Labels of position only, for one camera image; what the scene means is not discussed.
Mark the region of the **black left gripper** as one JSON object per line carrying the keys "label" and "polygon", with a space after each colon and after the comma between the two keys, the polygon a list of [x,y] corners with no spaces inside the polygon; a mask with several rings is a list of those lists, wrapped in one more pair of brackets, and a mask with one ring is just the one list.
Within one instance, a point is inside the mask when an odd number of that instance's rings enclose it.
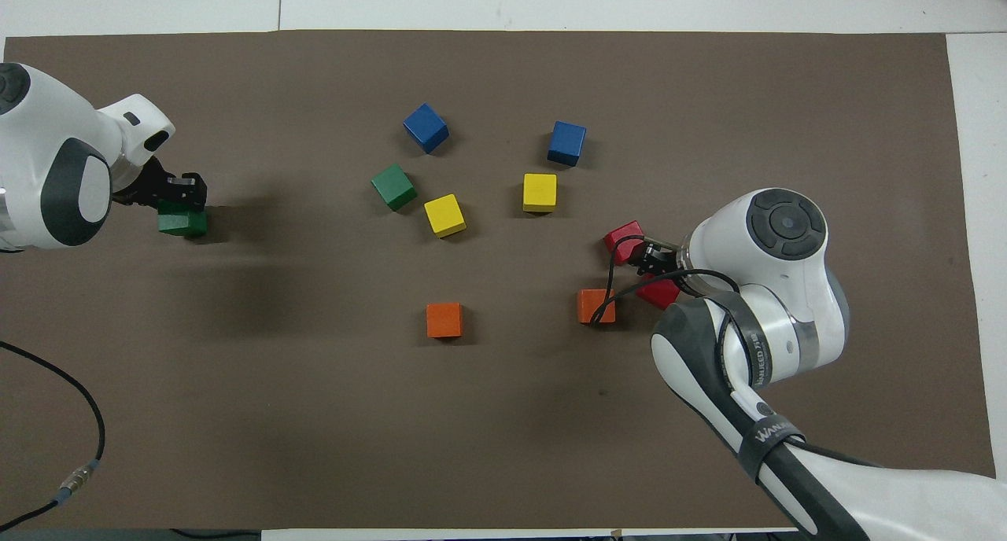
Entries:
{"label": "black left gripper", "polygon": [[156,157],[143,165],[136,179],[114,193],[114,201],[122,205],[147,205],[155,208],[161,201],[180,202],[191,212],[203,212],[206,204],[206,183],[198,173],[181,176],[165,171]]}

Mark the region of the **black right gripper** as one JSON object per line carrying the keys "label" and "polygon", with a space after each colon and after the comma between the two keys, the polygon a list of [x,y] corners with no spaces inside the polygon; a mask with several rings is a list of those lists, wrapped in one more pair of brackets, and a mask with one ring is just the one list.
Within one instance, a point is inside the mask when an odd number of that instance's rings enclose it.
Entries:
{"label": "black right gripper", "polygon": [[687,254],[688,246],[644,241],[633,249],[633,268],[641,277],[658,277],[686,269]]}

